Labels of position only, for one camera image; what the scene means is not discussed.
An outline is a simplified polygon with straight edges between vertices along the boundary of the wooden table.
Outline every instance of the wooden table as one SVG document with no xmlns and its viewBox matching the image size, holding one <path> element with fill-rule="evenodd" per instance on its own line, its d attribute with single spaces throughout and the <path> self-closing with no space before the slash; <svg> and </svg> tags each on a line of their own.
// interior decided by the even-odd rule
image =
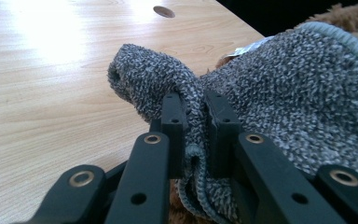
<svg viewBox="0 0 358 224">
<path fill-rule="evenodd" d="M 120 164 L 147 132 L 107 82 L 122 44 L 202 75 L 262 37 L 214 0 L 0 0 L 0 223 L 30 218 L 74 166 Z"/>
</svg>

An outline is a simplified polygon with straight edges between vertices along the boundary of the wood grain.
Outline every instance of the wood grain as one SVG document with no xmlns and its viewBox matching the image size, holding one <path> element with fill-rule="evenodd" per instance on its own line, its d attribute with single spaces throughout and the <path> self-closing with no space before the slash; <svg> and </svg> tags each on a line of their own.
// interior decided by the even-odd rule
<svg viewBox="0 0 358 224">
<path fill-rule="evenodd" d="M 0 0 L 0 223 L 30 218 L 76 165 L 115 167 L 147 132 L 107 82 L 122 44 L 170 54 L 199 76 L 260 38 L 214 0 Z"/>
</svg>

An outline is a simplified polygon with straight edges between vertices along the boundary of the grey knit fabric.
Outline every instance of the grey knit fabric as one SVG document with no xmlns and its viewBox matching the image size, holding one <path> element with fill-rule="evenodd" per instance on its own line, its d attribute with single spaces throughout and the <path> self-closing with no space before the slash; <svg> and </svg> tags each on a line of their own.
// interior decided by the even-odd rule
<svg viewBox="0 0 358 224">
<path fill-rule="evenodd" d="M 146 120 L 160 118 L 162 97 L 185 105 L 185 177 L 176 187 L 193 214 L 239 222 L 227 179 L 206 171 L 203 91 L 227 96 L 245 131 L 263 133 L 310 174 L 322 164 L 358 171 L 358 40 L 319 22 L 276 35 L 256 50 L 196 78 L 163 53 L 124 45 L 108 69 L 111 87 Z"/>
</svg>

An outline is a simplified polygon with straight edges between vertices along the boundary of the wooden surface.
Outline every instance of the wooden surface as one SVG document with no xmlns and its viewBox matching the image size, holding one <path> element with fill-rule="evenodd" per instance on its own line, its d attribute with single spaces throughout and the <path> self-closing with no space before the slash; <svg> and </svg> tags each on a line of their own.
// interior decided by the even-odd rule
<svg viewBox="0 0 358 224">
<path fill-rule="evenodd" d="M 0 223 L 30 218 L 74 166 L 123 162 L 147 131 L 107 82 L 122 44 L 163 51 L 202 75 L 260 38 L 213 0 L 0 0 Z"/>
</svg>

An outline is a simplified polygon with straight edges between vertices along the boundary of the black metal bracket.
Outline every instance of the black metal bracket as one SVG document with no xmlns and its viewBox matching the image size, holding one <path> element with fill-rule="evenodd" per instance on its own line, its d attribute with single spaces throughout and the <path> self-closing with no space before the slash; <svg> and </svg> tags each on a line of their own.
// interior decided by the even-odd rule
<svg viewBox="0 0 358 224">
<path fill-rule="evenodd" d="M 325 165 L 305 175 L 261 133 L 244 133 L 227 98 L 205 92 L 208 170 L 230 178 L 242 223 L 358 223 L 358 173 Z M 92 165 L 65 172 L 31 223 L 167 223 L 169 179 L 183 176 L 186 116 L 167 94 L 161 119 L 140 135 L 130 158 L 105 173 Z"/>
</svg>

